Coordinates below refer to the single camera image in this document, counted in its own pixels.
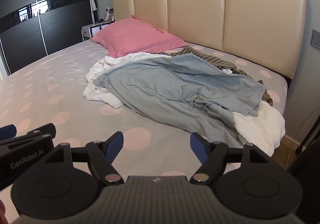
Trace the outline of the grey blue t-shirt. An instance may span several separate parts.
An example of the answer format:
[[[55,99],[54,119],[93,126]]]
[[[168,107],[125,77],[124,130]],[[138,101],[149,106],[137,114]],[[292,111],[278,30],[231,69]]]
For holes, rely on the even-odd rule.
[[[257,115],[266,90],[193,54],[129,63],[107,80],[109,91],[132,111],[231,147],[238,146],[233,113]]]

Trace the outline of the white textured garment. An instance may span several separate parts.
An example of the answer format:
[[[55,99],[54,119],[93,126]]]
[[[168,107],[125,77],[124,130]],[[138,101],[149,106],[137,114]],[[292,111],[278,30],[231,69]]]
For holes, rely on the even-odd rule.
[[[285,135],[285,119],[265,101],[260,101],[258,114],[242,115],[234,112],[234,126],[242,144],[253,143],[268,156],[280,146]]]

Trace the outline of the white crumpled garment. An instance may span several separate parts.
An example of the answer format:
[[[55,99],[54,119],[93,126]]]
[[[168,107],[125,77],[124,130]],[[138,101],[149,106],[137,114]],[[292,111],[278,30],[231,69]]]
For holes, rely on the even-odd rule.
[[[170,55],[168,53],[151,54],[138,52],[119,58],[105,56],[96,62],[86,74],[88,85],[82,93],[83,97],[89,101],[101,101],[114,109],[122,107],[124,104],[121,100],[109,91],[108,86],[110,84],[108,83],[107,77],[117,69],[122,69],[126,64],[156,57],[170,57]]]

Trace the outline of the grey pink dotted bedsheet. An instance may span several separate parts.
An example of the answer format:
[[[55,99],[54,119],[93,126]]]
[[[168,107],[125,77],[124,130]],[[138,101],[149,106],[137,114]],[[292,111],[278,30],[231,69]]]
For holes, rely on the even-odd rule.
[[[188,44],[197,51],[234,63],[266,90],[261,101],[283,116],[287,83],[279,74],[215,49]],[[191,132],[163,124],[132,111],[125,104],[114,109],[101,101],[86,100],[86,74],[108,55],[88,40],[46,56],[1,81],[1,125],[15,125],[18,135],[47,123],[56,127],[54,143],[82,147],[124,135],[123,148],[113,162],[123,178],[134,175],[191,177],[200,162],[190,148]]]

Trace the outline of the brown striped garment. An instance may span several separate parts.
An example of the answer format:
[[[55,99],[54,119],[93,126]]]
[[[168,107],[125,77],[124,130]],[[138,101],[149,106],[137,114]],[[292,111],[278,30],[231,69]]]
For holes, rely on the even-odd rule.
[[[236,74],[236,75],[244,75],[246,77],[253,79],[244,70],[238,69],[234,63],[218,58],[217,55],[208,55],[203,52],[197,51],[192,47],[184,47],[182,48],[181,51],[178,51],[178,52],[166,51],[166,52],[153,52],[152,54],[166,55],[171,57],[185,55],[185,54],[193,54],[199,57],[200,59],[207,61],[208,63],[220,69],[221,71],[227,71],[231,74]]]

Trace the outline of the pink pillow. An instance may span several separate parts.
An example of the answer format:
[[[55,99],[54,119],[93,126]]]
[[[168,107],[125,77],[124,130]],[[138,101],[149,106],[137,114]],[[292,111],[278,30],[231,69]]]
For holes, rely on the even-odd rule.
[[[138,52],[160,53],[187,46],[177,36],[135,16],[110,24],[93,35],[92,40],[105,47],[113,58]]]

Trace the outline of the white bedside table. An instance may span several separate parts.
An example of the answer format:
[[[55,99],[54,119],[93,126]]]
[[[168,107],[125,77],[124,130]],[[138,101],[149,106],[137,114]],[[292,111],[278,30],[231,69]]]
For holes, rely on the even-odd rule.
[[[82,40],[86,41],[89,40],[95,35],[97,32],[105,28],[106,26],[112,24],[113,21],[104,21],[101,23],[94,23],[91,25],[86,25],[81,27],[81,36]]]

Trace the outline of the framed photo on nightstand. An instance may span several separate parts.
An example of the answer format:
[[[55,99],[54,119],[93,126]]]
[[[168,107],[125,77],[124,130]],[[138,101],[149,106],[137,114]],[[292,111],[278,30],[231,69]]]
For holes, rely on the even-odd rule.
[[[105,21],[114,21],[114,12],[107,11]]]

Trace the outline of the beige padded headboard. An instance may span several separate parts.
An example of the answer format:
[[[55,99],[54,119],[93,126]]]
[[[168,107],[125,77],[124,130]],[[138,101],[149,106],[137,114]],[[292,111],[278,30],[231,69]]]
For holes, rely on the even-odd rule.
[[[136,16],[191,43],[293,78],[306,0],[113,0],[116,20]]]

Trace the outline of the black sliding wardrobe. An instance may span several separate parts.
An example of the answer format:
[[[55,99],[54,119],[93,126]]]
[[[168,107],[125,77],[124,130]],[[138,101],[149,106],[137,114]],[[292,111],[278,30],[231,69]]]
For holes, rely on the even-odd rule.
[[[94,0],[1,0],[1,65],[10,75],[82,41]]]

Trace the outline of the grey wall switch panel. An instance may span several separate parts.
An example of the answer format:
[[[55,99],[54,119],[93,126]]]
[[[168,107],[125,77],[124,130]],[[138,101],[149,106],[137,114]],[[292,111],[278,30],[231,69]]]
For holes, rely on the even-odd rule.
[[[320,49],[320,32],[314,29],[312,30],[311,45]]]

